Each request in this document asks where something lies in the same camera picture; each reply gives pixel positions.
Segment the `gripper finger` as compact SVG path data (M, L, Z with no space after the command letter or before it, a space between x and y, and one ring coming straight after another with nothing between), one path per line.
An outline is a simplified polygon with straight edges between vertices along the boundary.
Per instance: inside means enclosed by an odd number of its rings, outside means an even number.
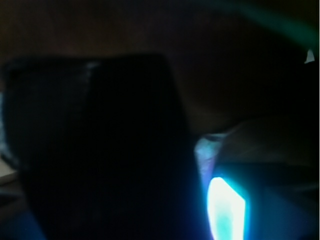
M207 213L215 240L317 240L319 170L280 163L214 167Z

